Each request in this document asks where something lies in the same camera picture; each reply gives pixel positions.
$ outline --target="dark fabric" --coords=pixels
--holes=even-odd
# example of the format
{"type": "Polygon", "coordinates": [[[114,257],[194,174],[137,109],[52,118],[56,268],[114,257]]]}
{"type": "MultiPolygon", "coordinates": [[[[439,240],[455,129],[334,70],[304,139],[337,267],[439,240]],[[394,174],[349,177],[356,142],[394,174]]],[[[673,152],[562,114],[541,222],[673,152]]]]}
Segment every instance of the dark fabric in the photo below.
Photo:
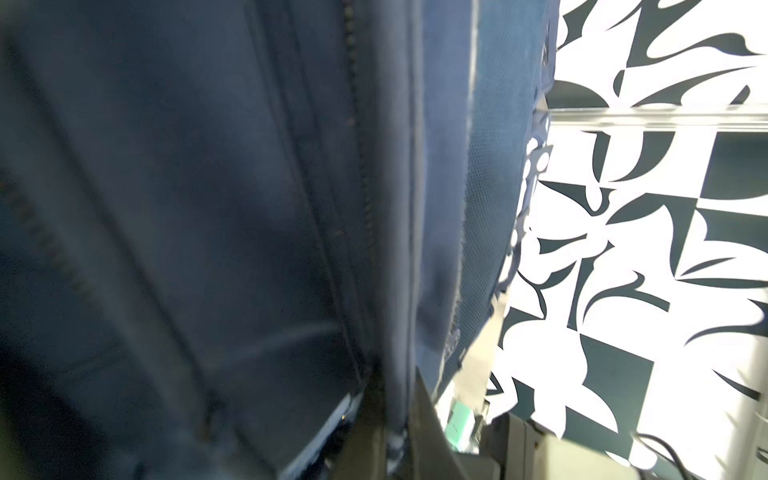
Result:
{"type": "Polygon", "coordinates": [[[416,365],[487,313],[542,5],[480,2],[471,136],[471,2],[20,5],[0,170],[57,246],[0,211],[0,348],[82,437],[32,457],[296,478],[376,366],[402,452],[416,365]]]}
{"type": "Polygon", "coordinates": [[[420,0],[354,2],[356,101],[369,197],[374,315],[386,419],[401,440],[415,375],[415,317],[424,230],[420,0]]]}
{"type": "Polygon", "coordinates": [[[477,79],[466,187],[458,346],[439,391],[488,318],[518,205],[525,146],[541,81],[547,2],[480,2],[477,79]]]}
{"type": "MultiPolygon", "coordinates": [[[[356,285],[352,275],[365,274],[364,244],[356,237],[363,201],[349,166],[354,145],[339,142],[353,129],[349,84],[340,71],[342,9],[324,2],[312,7],[322,16],[265,28],[256,6],[37,2],[21,17],[15,48],[94,199],[150,279],[206,387],[230,410],[227,421],[267,470],[292,478],[302,468],[293,460],[315,453],[306,447],[329,433],[329,417],[339,421],[336,410],[357,386],[353,359],[362,343],[350,343],[364,339],[366,327],[363,301],[348,290],[356,285]],[[322,41],[306,37],[310,28],[322,41]],[[305,32],[301,45],[309,48],[310,66],[299,56],[276,68],[266,30],[281,48],[283,37],[305,32]],[[322,58],[336,58],[327,65],[333,78],[311,76],[322,58]],[[307,94],[297,80],[305,74],[309,84],[334,84],[338,101],[333,90],[307,94]],[[294,84],[298,91],[282,90],[294,84]],[[285,93],[305,96],[293,102],[285,93]],[[306,96],[313,94],[330,102],[319,127],[306,96]],[[320,168],[323,148],[346,154],[320,168]],[[333,216],[332,201],[315,196],[306,182],[322,179],[307,165],[341,176],[333,178],[337,188],[320,190],[332,190],[352,220],[338,220],[343,214],[333,216]],[[330,245],[328,238],[346,233],[357,250],[345,252],[338,240],[330,245]],[[284,416],[294,421],[291,428],[280,421],[284,416]]],[[[296,10],[309,15],[302,5],[296,10]]],[[[62,338],[57,332],[64,326],[51,319],[46,327],[62,338]]],[[[124,378],[109,366],[98,372],[124,378]]],[[[73,398],[70,405],[87,410],[85,401],[73,398]]],[[[110,410],[106,397],[88,401],[97,413],[89,421],[99,431],[109,432],[116,420],[151,422],[141,410],[110,410]]],[[[167,459],[154,460],[161,463],[147,462],[149,472],[167,467],[167,459]]]]}
{"type": "Polygon", "coordinates": [[[434,391],[458,286],[467,174],[472,3],[425,0],[426,201],[416,358],[434,391]]]}

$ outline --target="white shape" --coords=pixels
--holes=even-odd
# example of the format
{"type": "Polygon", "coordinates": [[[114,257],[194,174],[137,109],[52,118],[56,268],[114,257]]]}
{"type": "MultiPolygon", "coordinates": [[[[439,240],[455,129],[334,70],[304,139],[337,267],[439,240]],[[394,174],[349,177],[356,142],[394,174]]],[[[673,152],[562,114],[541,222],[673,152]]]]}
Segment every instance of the white shape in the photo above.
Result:
{"type": "Polygon", "coordinates": [[[616,25],[622,18],[637,7],[640,0],[610,0],[598,2],[584,22],[581,29],[582,35],[599,35],[603,31],[616,25]]]}
{"type": "Polygon", "coordinates": [[[597,183],[592,172],[592,151],[597,137],[580,130],[553,127],[549,131],[549,143],[567,147],[552,150],[547,171],[538,176],[539,180],[577,185],[597,183]]]}
{"type": "Polygon", "coordinates": [[[731,32],[742,35],[751,51],[768,53],[765,18],[768,18],[766,2],[703,0],[654,39],[648,47],[648,56],[671,55],[706,38],[731,32]]]}
{"type": "Polygon", "coordinates": [[[607,183],[629,174],[643,150],[643,128],[623,127],[606,130],[611,136],[605,152],[605,162],[600,180],[607,183]]]}
{"type": "Polygon", "coordinates": [[[582,36],[562,47],[558,51],[555,79],[584,85],[600,95],[609,107],[618,106],[614,79],[627,67],[639,18],[637,12],[615,28],[582,36]]]}
{"type": "Polygon", "coordinates": [[[627,68],[621,82],[619,103],[630,107],[680,81],[731,68],[762,65],[764,62],[765,58],[759,56],[739,57],[711,47],[694,48],[656,64],[627,68]]]}
{"type": "Polygon", "coordinates": [[[528,145],[525,147],[525,153],[531,154],[531,152],[535,150],[536,147],[538,147],[538,141],[535,138],[532,138],[528,141],[528,145]]]}
{"type": "Polygon", "coordinates": [[[565,23],[565,19],[560,15],[560,18],[558,18],[558,48],[565,43],[566,38],[568,38],[568,24],[565,23]]]}
{"type": "Polygon", "coordinates": [[[601,182],[601,186],[697,198],[704,185],[716,135],[714,127],[679,127],[667,154],[654,169],[632,180],[601,182]]]}
{"type": "Polygon", "coordinates": [[[496,377],[496,381],[502,388],[503,393],[485,397],[490,404],[486,417],[488,423],[499,415],[512,410],[518,404],[518,391],[515,388],[515,382],[512,380],[510,363],[505,358],[504,350],[498,346],[496,346],[496,357],[491,371],[493,376],[496,377]]]}
{"type": "Polygon", "coordinates": [[[603,204],[603,192],[600,190],[599,185],[587,185],[584,195],[587,197],[587,205],[589,205],[592,211],[600,209],[600,205],[603,204]]]}
{"type": "Polygon", "coordinates": [[[764,336],[713,333],[689,343],[686,355],[752,390],[759,392],[763,389],[765,378],[758,375],[764,369],[755,369],[752,365],[768,362],[768,338],[764,336]]]}
{"type": "Polygon", "coordinates": [[[528,182],[523,180],[523,183],[520,185],[520,197],[518,198],[518,209],[515,212],[515,216],[518,216],[520,212],[523,211],[523,204],[525,203],[525,189],[528,186],[528,182]]]}
{"type": "Polygon", "coordinates": [[[544,170],[547,170],[547,165],[549,165],[549,153],[544,152],[536,162],[536,170],[543,172],[544,170]]]}
{"type": "Polygon", "coordinates": [[[509,306],[513,306],[521,312],[530,313],[533,316],[542,318],[544,314],[538,304],[536,290],[530,286],[519,275],[515,275],[509,286],[509,306]]]}
{"type": "Polygon", "coordinates": [[[545,388],[536,389],[533,394],[536,410],[531,420],[551,430],[559,439],[565,433],[565,405],[557,392],[545,388]]]}
{"type": "Polygon", "coordinates": [[[544,184],[536,189],[536,195],[531,199],[531,209],[536,211],[535,215],[529,216],[531,228],[541,238],[565,240],[579,237],[586,233],[590,222],[584,208],[544,184]]]}
{"type": "Polygon", "coordinates": [[[608,404],[600,396],[585,386],[579,386],[566,392],[565,405],[581,413],[606,429],[618,433],[616,417],[608,404]]]}
{"type": "MultiPolygon", "coordinates": [[[[698,358],[680,352],[654,364],[637,430],[673,445],[688,470],[702,478],[734,478],[756,405],[698,358]]],[[[636,464],[636,448],[630,461],[636,464]]]]}
{"type": "Polygon", "coordinates": [[[571,10],[575,10],[586,1],[587,0],[562,0],[562,2],[560,2],[560,15],[565,15],[571,10]]]}
{"type": "Polygon", "coordinates": [[[632,466],[632,464],[629,462],[629,460],[627,460],[624,457],[620,457],[619,455],[616,455],[615,453],[605,452],[605,455],[608,455],[609,457],[611,457],[619,465],[623,465],[625,467],[631,467],[632,466]]]}
{"type": "Polygon", "coordinates": [[[503,350],[512,376],[535,391],[561,394],[579,387],[587,376],[578,332],[554,322],[532,320],[511,326],[504,334],[503,350]]]}
{"type": "Polygon", "coordinates": [[[696,203],[696,207],[707,210],[721,210],[724,212],[768,217],[768,194],[761,195],[760,197],[743,198],[739,200],[713,200],[710,198],[700,198],[696,203]]]}
{"type": "Polygon", "coordinates": [[[659,8],[668,8],[672,5],[677,5],[678,3],[685,1],[686,0],[659,0],[659,8]]]}
{"type": "Polygon", "coordinates": [[[725,106],[753,79],[754,67],[736,70],[710,78],[688,90],[680,100],[685,107],[725,106]]]}

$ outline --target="black and white mural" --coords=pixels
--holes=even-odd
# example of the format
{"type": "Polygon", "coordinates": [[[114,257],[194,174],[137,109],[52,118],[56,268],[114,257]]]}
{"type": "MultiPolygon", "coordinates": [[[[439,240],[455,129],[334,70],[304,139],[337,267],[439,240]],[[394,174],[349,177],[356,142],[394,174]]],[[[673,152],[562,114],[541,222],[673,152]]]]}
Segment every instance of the black and white mural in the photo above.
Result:
{"type": "MultiPolygon", "coordinates": [[[[550,108],[768,104],[768,2],[562,0],[550,108]]],[[[618,462],[733,478],[768,379],[768,134],[553,128],[492,377],[618,462]]]]}

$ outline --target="black and white patterned wall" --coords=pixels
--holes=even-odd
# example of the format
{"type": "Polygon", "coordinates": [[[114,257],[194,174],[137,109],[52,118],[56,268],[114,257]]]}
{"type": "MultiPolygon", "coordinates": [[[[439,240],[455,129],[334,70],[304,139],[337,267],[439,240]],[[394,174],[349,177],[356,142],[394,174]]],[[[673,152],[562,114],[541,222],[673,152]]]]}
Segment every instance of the black and white patterned wall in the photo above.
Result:
{"type": "MultiPolygon", "coordinates": [[[[550,108],[768,104],[768,2],[562,0],[550,108]]],[[[487,400],[734,478],[768,379],[768,134],[554,128],[487,400]]]]}

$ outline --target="black shape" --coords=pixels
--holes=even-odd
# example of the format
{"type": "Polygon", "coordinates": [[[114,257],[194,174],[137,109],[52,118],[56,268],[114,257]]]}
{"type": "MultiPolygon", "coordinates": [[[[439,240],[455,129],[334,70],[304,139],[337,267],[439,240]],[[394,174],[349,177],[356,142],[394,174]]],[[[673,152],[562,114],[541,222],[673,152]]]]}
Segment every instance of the black shape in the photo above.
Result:
{"type": "Polygon", "coordinates": [[[757,447],[757,459],[768,465],[768,450],[757,447]]]}
{"type": "Polygon", "coordinates": [[[536,296],[538,296],[538,306],[539,308],[541,308],[541,314],[544,316],[544,318],[547,318],[547,303],[544,301],[544,294],[541,293],[541,288],[539,288],[539,286],[536,283],[533,283],[527,278],[525,278],[522,273],[518,272],[518,275],[528,285],[532,286],[533,290],[536,290],[536,296]]]}
{"type": "Polygon", "coordinates": [[[740,278],[689,278],[679,282],[692,283],[701,286],[716,286],[717,288],[765,288],[768,282],[763,280],[745,280],[740,278]]]}
{"type": "Polygon", "coordinates": [[[617,74],[616,78],[614,78],[614,93],[616,96],[619,96],[619,92],[621,92],[621,82],[624,81],[624,69],[621,69],[617,74]]]}
{"type": "Polygon", "coordinates": [[[758,323],[754,323],[753,325],[715,326],[710,329],[701,330],[686,340],[685,344],[687,345],[697,338],[712,335],[714,333],[749,333],[750,335],[768,337],[768,303],[758,302],[757,300],[750,301],[763,311],[763,318],[758,323]]]}
{"type": "Polygon", "coordinates": [[[560,282],[565,280],[568,275],[571,273],[571,271],[574,269],[574,265],[576,265],[575,262],[573,262],[571,265],[568,265],[562,270],[558,270],[557,272],[550,273],[549,277],[547,277],[546,281],[543,283],[533,283],[525,276],[523,276],[522,273],[518,273],[520,278],[523,279],[524,282],[526,282],[528,285],[530,285],[533,290],[536,292],[536,296],[538,297],[538,306],[541,308],[541,314],[543,318],[538,318],[536,316],[531,315],[530,313],[523,312],[521,310],[518,310],[516,308],[510,308],[509,313],[507,313],[507,316],[504,318],[504,323],[502,324],[502,334],[499,336],[498,339],[498,346],[503,347],[502,340],[504,339],[504,334],[507,333],[507,330],[509,328],[517,323],[521,322],[527,322],[529,320],[543,320],[547,318],[547,303],[544,300],[544,294],[541,292],[542,290],[546,290],[547,288],[551,288],[555,285],[558,285],[560,282]]]}
{"type": "Polygon", "coordinates": [[[584,309],[584,321],[586,321],[587,312],[592,307],[592,305],[594,305],[595,302],[611,296],[625,296],[627,298],[634,298],[636,300],[641,300],[645,303],[649,303],[653,306],[656,306],[665,312],[669,312],[670,303],[667,302],[666,300],[661,299],[655,295],[651,295],[650,293],[637,291],[638,288],[643,286],[643,283],[645,282],[645,275],[638,272],[635,272],[635,275],[637,275],[637,278],[635,279],[634,282],[628,283],[626,285],[615,286],[607,290],[603,290],[602,292],[593,296],[591,300],[589,300],[589,302],[587,303],[587,308],[584,309]]]}
{"type": "Polygon", "coordinates": [[[546,290],[547,288],[552,288],[555,285],[559,285],[560,282],[568,278],[568,275],[571,274],[571,270],[574,269],[574,265],[576,265],[576,262],[573,262],[571,265],[568,265],[562,270],[550,273],[549,277],[547,277],[547,280],[544,283],[535,284],[535,287],[537,286],[542,290],[546,290]]]}
{"type": "Polygon", "coordinates": [[[583,335],[581,347],[588,365],[584,386],[607,403],[618,433],[567,409],[563,436],[591,449],[629,458],[631,433],[640,419],[654,363],[583,335]]]}
{"type": "Polygon", "coordinates": [[[715,71],[708,74],[699,75],[698,77],[688,78],[687,80],[678,81],[676,84],[672,84],[669,87],[662,88],[654,94],[648,95],[646,98],[637,102],[633,107],[645,104],[682,104],[683,95],[696,85],[703,83],[711,78],[719,77],[720,75],[730,73],[736,70],[743,70],[748,67],[729,68],[728,70],[715,71]]]}
{"type": "Polygon", "coordinates": [[[651,42],[699,2],[701,0],[689,0],[671,7],[659,8],[659,0],[643,0],[638,6],[641,9],[640,18],[637,20],[637,29],[627,59],[627,67],[642,67],[658,63],[660,59],[648,57],[648,47],[650,47],[651,42]]]}
{"type": "Polygon", "coordinates": [[[515,390],[517,390],[518,404],[511,410],[511,413],[520,419],[528,420],[536,410],[533,403],[534,390],[514,377],[512,378],[512,382],[515,383],[515,390]]]}
{"type": "Polygon", "coordinates": [[[504,389],[502,388],[502,384],[498,382],[498,380],[496,379],[496,375],[494,375],[493,372],[491,372],[490,380],[491,380],[491,383],[493,383],[494,390],[486,389],[485,390],[485,396],[498,395],[500,393],[504,393],[504,389]]]}
{"type": "Polygon", "coordinates": [[[608,144],[611,142],[611,136],[603,131],[589,133],[594,133],[598,136],[594,140],[594,148],[592,149],[592,173],[594,174],[594,179],[599,182],[600,177],[603,175],[605,155],[608,153],[608,144]]]}
{"type": "Polygon", "coordinates": [[[546,238],[540,238],[538,239],[538,244],[540,245],[538,252],[541,255],[545,253],[552,253],[562,247],[565,247],[569,243],[578,242],[579,240],[583,240],[585,238],[587,238],[586,233],[580,237],[569,238],[567,240],[549,240],[546,238]]]}
{"type": "Polygon", "coordinates": [[[713,266],[713,265],[717,265],[718,263],[727,262],[728,260],[733,260],[734,258],[736,257],[716,258],[714,260],[708,260],[706,262],[699,263],[698,265],[694,265],[688,270],[685,270],[683,272],[683,275],[687,275],[688,273],[698,272],[699,270],[703,270],[708,266],[713,266]]]}
{"type": "Polygon", "coordinates": [[[646,131],[643,132],[643,147],[640,150],[640,158],[632,171],[618,180],[623,182],[633,180],[647,174],[661,162],[664,155],[670,149],[674,139],[673,131],[646,131]]]}
{"type": "Polygon", "coordinates": [[[637,11],[640,10],[640,8],[642,6],[643,6],[643,2],[638,3],[637,6],[632,9],[632,12],[627,13],[627,15],[624,16],[624,18],[622,18],[618,22],[614,23],[611,28],[617,27],[617,26],[621,25],[622,23],[626,22],[627,20],[629,20],[630,18],[632,18],[632,15],[636,14],[637,11]]]}
{"type": "Polygon", "coordinates": [[[498,337],[498,347],[504,348],[504,345],[503,345],[504,335],[507,333],[507,330],[509,330],[510,327],[512,327],[513,325],[517,325],[518,323],[529,322],[531,320],[543,320],[543,319],[540,319],[537,316],[533,316],[528,312],[523,312],[522,310],[518,310],[514,307],[510,308],[509,313],[507,313],[507,316],[504,317],[504,323],[502,324],[502,334],[498,337]]]}
{"type": "Polygon", "coordinates": [[[607,108],[603,98],[584,85],[565,80],[555,80],[547,94],[549,108],[607,108]]]}
{"type": "Polygon", "coordinates": [[[739,200],[768,194],[768,134],[718,132],[702,198],[739,200]]]}
{"type": "Polygon", "coordinates": [[[600,203],[600,208],[592,210],[587,202],[587,188],[584,185],[563,184],[550,181],[541,181],[541,183],[581,205],[581,208],[585,209],[590,217],[602,215],[608,210],[608,206],[610,205],[608,194],[614,191],[612,188],[601,187],[600,192],[603,194],[603,198],[600,203]]]}
{"type": "Polygon", "coordinates": [[[768,252],[768,217],[698,209],[707,222],[705,240],[741,243],[768,252]]]}
{"type": "Polygon", "coordinates": [[[699,48],[699,47],[711,47],[711,48],[715,48],[716,50],[720,50],[723,53],[726,53],[728,55],[737,55],[740,57],[749,57],[752,55],[759,55],[746,47],[746,41],[744,40],[743,36],[737,33],[721,33],[719,35],[714,35],[712,37],[705,38],[702,41],[698,41],[693,45],[691,45],[690,47],[683,48],[682,50],[676,51],[673,54],[669,54],[661,58],[656,58],[654,59],[656,60],[654,63],[667,60],[668,58],[672,58],[677,55],[680,55],[685,51],[693,50],[694,48],[699,48]]]}
{"type": "Polygon", "coordinates": [[[730,104],[731,105],[741,105],[741,104],[743,104],[747,100],[747,98],[749,98],[750,93],[752,93],[752,91],[750,90],[750,86],[749,85],[744,85],[744,88],[742,88],[741,91],[739,92],[739,94],[736,97],[733,98],[733,100],[730,102],[730,104]]]}
{"type": "Polygon", "coordinates": [[[563,48],[565,45],[568,45],[573,40],[581,37],[581,30],[584,28],[584,23],[587,21],[587,17],[590,13],[592,13],[592,9],[597,3],[598,0],[587,0],[578,7],[563,15],[563,20],[565,20],[565,24],[568,26],[568,36],[565,38],[565,42],[563,45],[560,45],[558,50],[563,48]]]}
{"type": "Polygon", "coordinates": [[[576,278],[576,288],[574,289],[574,298],[571,301],[571,311],[568,313],[568,328],[572,330],[578,331],[578,328],[576,328],[576,307],[578,306],[579,298],[581,297],[581,291],[584,289],[584,284],[587,282],[587,279],[592,274],[592,271],[594,270],[594,261],[600,258],[600,256],[609,251],[611,248],[613,248],[613,244],[611,242],[608,242],[608,244],[605,246],[605,250],[600,252],[598,255],[595,255],[594,257],[588,257],[584,258],[581,261],[581,265],[578,269],[578,277],[576,278]]]}
{"type": "Polygon", "coordinates": [[[760,392],[758,392],[757,390],[752,390],[748,386],[744,386],[744,385],[742,385],[742,384],[740,384],[738,382],[734,382],[733,380],[729,379],[725,375],[721,375],[721,374],[719,374],[717,372],[715,372],[715,373],[717,374],[717,376],[719,376],[721,379],[723,379],[723,381],[725,383],[727,383],[728,385],[730,385],[733,388],[735,388],[736,390],[738,390],[739,393],[741,393],[742,395],[746,395],[746,396],[750,397],[752,400],[756,400],[758,402],[760,401],[760,392]]]}
{"type": "Polygon", "coordinates": [[[690,229],[690,221],[694,218],[696,198],[673,197],[671,195],[643,194],[620,208],[608,219],[606,225],[628,222],[646,217],[662,206],[667,207],[672,216],[672,246],[670,248],[670,269],[677,271],[680,255],[685,246],[685,237],[690,229]]]}

